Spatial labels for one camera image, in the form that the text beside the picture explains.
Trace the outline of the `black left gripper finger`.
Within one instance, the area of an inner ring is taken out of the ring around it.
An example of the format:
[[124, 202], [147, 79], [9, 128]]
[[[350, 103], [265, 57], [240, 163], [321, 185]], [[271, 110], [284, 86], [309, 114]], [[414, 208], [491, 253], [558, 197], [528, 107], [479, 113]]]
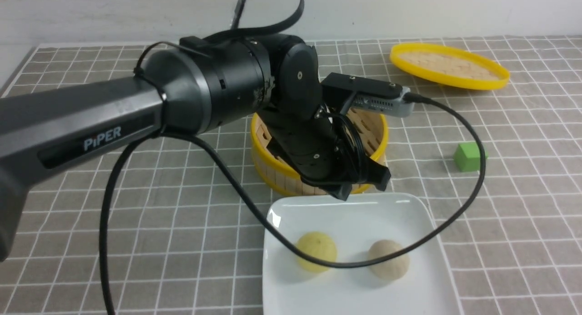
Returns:
[[359, 183], [346, 181], [326, 183], [326, 193], [335, 199], [347, 201], [347, 198], [352, 194], [354, 188], [357, 189], [359, 186]]
[[361, 182], [372, 185], [379, 191], [386, 191], [391, 172], [387, 166], [379, 164], [371, 158], [367, 158], [362, 170]]

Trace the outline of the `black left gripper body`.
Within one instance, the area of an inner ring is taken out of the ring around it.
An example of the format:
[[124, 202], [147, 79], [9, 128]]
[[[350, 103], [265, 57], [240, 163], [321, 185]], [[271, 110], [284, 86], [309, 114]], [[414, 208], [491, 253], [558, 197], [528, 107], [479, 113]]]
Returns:
[[274, 139], [278, 156], [302, 182], [321, 190], [347, 190], [367, 183], [368, 155], [346, 115], [324, 112], [322, 117], [300, 121], [266, 108], [258, 116]]

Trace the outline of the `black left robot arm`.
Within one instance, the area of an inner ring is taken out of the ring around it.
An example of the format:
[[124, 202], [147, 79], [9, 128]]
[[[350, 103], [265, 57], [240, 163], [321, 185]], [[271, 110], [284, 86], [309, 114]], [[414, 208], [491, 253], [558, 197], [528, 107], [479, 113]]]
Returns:
[[139, 59], [132, 77], [1, 99], [1, 259], [29, 191], [104, 153], [158, 136], [195, 141], [258, 113], [302, 182], [341, 200], [373, 166], [345, 106], [327, 106], [313, 46], [287, 34], [186, 37]]

